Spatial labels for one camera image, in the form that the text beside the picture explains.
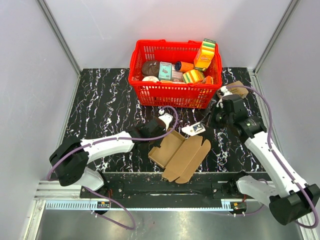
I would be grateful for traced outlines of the white card with stamp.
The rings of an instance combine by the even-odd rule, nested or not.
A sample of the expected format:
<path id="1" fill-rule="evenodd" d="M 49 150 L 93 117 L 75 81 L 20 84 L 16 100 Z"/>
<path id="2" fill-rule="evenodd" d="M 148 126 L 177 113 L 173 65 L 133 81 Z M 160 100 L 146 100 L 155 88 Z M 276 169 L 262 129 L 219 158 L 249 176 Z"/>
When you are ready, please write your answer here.
<path id="1" fill-rule="evenodd" d="M 185 126 L 181 129 L 181 131 L 188 136 L 196 136 L 206 131 L 205 125 L 202 122 L 196 122 L 193 125 Z"/>

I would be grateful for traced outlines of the brown cardboard box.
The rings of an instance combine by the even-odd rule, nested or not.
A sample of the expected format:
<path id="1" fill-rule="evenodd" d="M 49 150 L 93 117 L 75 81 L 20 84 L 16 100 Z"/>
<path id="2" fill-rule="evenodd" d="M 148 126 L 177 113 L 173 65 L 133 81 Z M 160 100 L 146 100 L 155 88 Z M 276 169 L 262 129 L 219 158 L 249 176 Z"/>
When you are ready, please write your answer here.
<path id="1" fill-rule="evenodd" d="M 209 151 L 211 142 L 202 136 L 185 138 L 173 130 L 153 147 L 148 158 L 164 169 L 162 177 L 169 182 L 185 184 L 192 178 Z"/>

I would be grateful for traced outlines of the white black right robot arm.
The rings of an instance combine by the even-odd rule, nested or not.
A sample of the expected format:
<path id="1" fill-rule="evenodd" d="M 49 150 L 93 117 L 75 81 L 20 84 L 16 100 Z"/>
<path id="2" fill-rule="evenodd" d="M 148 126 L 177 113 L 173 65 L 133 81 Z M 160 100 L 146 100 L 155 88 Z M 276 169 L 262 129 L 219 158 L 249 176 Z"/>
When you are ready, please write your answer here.
<path id="1" fill-rule="evenodd" d="M 267 206 L 281 225 L 296 222 L 311 213 L 320 199 L 320 188 L 308 184 L 289 165 L 257 116 L 249 116 L 243 99 L 235 94 L 223 96 L 211 109 L 210 127 L 227 128 L 254 154 L 271 178 L 266 185 L 244 171 L 228 182 L 226 191 L 233 198 L 247 195 Z"/>

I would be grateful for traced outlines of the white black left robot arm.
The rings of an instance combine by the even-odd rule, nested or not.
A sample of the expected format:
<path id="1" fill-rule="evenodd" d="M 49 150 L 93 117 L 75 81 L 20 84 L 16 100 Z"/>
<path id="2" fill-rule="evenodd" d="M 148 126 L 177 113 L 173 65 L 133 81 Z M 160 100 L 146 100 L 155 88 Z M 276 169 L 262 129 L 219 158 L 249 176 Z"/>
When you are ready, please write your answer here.
<path id="1" fill-rule="evenodd" d="M 150 145 L 158 147 L 171 121 L 171 116 L 162 115 L 111 136 L 96 139 L 79 139 L 75 136 L 66 138 L 49 157 L 52 168 L 46 180 L 58 181 L 62 187 L 88 187 L 96 197 L 103 198 L 109 190 L 107 181 L 102 173 L 90 169 L 88 165 L 116 154 L 145 151 Z"/>

